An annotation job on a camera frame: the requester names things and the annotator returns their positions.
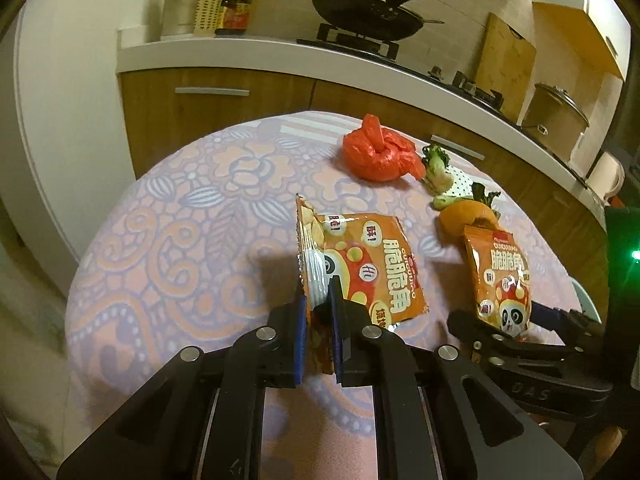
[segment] metal screw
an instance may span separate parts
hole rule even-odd
[[[455,346],[442,345],[440,348],[438,348],[438,355],[445,361],[453,361],[458,357],[458,350],[455,348]]]
[[[258,330],[255,331],[255,335],[258,339],[263,341],[271,341],[274,337],[276,337],[276,331],[270,326],[261,326]]]
[[[188,363],[195,361],[198,357],[200,357],[200,350],[195,346],[187,346],[180,352],[180,359]]]
[[[382,329],[376,325],[367,325],[362,329],[362,335],[367,339],[378,339],[382,335]]]

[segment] wok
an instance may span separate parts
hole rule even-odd
[[[398,41],[412,36],[424,20],[412,10],[401,7],[409,0],[311,0],[320,16],[334,27],[349,30],[380,41]]]

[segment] pink tablecloth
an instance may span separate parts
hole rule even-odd
[[[82,259],[66,314],[90,428],[180,348],[229,346],[260,326],[270,305],[291,300],[296,193],[319,211],[398,216],[431,307],[398,333],[424,348],[454,341],[447,314],[473,302],[463,251],[440,243],[431,199],[414,179],[380,186],[345,172],[340,138],[359,125],[320,112],[238,124],[184,147],[130,187]],[[452,163],[498,189],[464,159],[453,155]],[[523,211],[504,193],[496,206],[529,259],[533,298],[579,308],[564,267]],[[268,391],[262,469],[278,480],[376,478],[370,388],[307,375],[296,390]]]

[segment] cabinet door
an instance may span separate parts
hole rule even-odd
[[[232,68],[163,68],[120,74],[136,177],[211,132],[308,108],[314,80]]]
[[[417,139],[428,141],[431,136],[438,136],[482,155],[480,160],[455,150],[518,203],[569,274],[582,283],[603,319],[606,317],[606,233],[587,208],[548,176],[462,126],[370,92],[318,81],[311,108],[355,118],[375,114],[386,126]]]
[[[587,12],[613,55],[624,79],[631,49],[629,22],[614,0],[587,0]]]

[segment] leafy vegetable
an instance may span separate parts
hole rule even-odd
[[[456,202],[460,202],[461,200],[473,200],[472,196],[447,196],[447,195],[438,195],[433,199],[431,205],[436,211],[441,211],[444,208],[455,204]]]
[[[425,146],[422,149],[424,157],[422,163],[426,168],[425,183],[429,184],[437,193],[444,193],[453,186],[453,175],[447,173],[449,155],[437,144]]]
[[[494,198],[500,196],[500,191],[491,191],[488,195],[485,195],[484,185],[479,182],[471,184],[471,193],[473,194],[476,202],[482,202],[489,207],[491,207],[491,203],[494,201]]]

